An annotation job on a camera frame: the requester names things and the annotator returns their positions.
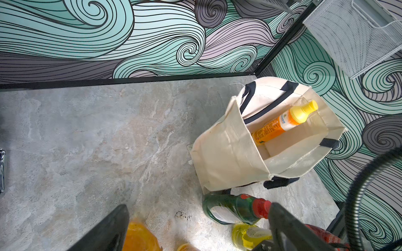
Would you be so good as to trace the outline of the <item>yellow-green soap bottle red cap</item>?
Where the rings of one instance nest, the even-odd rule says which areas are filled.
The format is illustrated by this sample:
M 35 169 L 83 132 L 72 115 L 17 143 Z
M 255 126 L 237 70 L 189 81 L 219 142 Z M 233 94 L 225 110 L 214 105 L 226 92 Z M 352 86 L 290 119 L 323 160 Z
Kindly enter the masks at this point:
M 251 251 L 262 241 L 272 241 L 272 232 L 256 225 L 236 224 L 231 238 L 234 246 L 241 251 Z

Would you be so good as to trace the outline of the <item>clear plastic wall bin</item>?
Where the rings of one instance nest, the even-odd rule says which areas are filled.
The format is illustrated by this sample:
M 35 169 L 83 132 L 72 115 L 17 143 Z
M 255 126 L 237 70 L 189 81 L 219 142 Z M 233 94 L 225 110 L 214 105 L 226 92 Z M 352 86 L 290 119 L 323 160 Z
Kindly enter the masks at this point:
M 351 79 L 402 49 L 402 22 L 378 1 L 321 1 L 303 24 Z

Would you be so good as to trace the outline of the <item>dark green bottle red cap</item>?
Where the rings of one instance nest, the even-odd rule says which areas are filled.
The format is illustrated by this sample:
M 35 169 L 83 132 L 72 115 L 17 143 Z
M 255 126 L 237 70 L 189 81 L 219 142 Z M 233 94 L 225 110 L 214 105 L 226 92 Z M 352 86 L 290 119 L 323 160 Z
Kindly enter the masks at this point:
M 247 194 L 213 194 L 205 196 L 204 213 L 213 221 L 222 225 L 254 225 L 261 219 L 269 217 L 272 203 Z

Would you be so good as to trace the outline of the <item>cream canvas shopping bag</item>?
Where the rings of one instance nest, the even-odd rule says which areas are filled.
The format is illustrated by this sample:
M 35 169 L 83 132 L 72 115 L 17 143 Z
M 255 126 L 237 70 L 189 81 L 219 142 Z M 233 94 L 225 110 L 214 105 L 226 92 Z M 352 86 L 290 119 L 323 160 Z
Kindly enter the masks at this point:
M 309 86 L 278 77 L 247 84 L 190 147 L 203 193 L 299 178 L 336 148 L 345 126 Z

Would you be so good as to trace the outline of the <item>large orange soap bottle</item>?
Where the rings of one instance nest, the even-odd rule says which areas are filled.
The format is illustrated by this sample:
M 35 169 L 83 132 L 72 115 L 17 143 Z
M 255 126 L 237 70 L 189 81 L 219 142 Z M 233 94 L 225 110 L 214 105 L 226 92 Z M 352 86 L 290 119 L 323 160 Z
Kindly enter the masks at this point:
M 156 236 L 141 222 L 130 221 L 122 251 L 162 251 Z

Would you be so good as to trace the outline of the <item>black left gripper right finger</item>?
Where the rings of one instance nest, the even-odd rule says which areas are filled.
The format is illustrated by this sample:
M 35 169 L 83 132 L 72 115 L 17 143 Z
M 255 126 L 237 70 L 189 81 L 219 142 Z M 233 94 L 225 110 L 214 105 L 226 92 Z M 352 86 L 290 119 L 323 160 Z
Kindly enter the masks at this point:
M 271 204 L 269 223 L 273 251 L 334 251 L 335 247 L 320 239 L 279 203 Z

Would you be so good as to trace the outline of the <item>orange bottle yellow cap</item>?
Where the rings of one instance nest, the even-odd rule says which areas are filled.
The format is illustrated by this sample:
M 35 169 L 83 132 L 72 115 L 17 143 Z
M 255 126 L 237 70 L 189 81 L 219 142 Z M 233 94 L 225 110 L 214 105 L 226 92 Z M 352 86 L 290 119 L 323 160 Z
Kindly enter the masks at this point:
M 179 246 L 177 251 L 200 251 L 200 250 L 190 243 L 185 243 Z
M 318 104 L 315 100 L 303 106 L 293 106 L 277 118 L 266 123 L 261 129 L 252 134 L 256 146 L 261 146 L 268 141 L 290 131 L 291 129 L 303 124 L 308 117 L 318 110 Z

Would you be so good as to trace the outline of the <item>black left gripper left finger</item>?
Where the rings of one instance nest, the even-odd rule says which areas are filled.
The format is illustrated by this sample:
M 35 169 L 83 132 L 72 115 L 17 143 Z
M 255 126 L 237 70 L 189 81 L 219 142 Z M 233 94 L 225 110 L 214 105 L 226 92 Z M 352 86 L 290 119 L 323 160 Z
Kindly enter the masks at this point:
M 121 251 L 129 225 L 125 204 L 117 206 L 101 222 L 88 231 L 68 251 Z

